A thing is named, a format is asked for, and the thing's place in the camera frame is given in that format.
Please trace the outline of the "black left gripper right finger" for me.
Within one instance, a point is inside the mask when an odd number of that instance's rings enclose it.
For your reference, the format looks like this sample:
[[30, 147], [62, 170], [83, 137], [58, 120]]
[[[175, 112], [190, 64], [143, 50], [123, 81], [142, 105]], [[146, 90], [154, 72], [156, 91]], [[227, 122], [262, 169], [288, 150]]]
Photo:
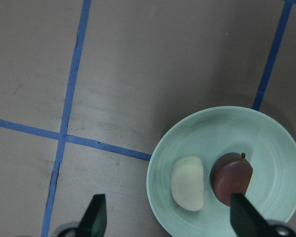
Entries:
[[231, 195], [230, 223], [237, 237], [271, 237], [272, 228], [241, 193]]

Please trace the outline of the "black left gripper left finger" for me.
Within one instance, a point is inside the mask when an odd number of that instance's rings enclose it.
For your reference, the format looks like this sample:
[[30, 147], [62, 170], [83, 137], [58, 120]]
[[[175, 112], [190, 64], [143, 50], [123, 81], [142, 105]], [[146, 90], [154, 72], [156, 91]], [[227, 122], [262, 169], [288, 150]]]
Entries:
[[105, 194], [93, 196], [78, 226], [78, 237], [103, 237], [107, 227]]

